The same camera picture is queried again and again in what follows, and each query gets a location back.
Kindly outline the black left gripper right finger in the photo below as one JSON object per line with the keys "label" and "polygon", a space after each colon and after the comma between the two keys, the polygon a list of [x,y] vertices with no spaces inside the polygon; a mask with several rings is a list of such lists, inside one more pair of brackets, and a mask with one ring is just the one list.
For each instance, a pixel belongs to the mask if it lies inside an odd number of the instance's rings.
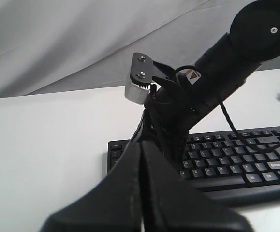
{"label": "black left gripper right finger", "polygon": [[142,142],[142,198],[147,232],[251,232],[248,220],[183,180],[151,141]]}

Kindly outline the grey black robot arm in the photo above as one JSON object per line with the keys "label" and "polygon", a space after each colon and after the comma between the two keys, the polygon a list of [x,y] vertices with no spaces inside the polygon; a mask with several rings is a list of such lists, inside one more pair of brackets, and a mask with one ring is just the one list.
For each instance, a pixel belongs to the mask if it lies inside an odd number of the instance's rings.
{"label": "grey black robot arm", "polygon": [[135,53],[125,97],[144,105],[118,163],[89,193],[53,213],[43,232],[251,232],[240,214],[204,196],[179,176],[189,130],[280,56],[280,0],[258,0],[234,18],[229,33],[191,70],[195,82]]}

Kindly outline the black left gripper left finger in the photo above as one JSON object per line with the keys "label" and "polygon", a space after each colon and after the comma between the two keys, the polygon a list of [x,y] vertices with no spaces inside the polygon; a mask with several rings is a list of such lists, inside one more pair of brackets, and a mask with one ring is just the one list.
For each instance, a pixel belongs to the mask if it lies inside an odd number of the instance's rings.
{"label": "black left gripper left finger", "polygon": [[128,143],[118,163],[89,193],[53,213],[43,232],[139,232],[141,145]]}

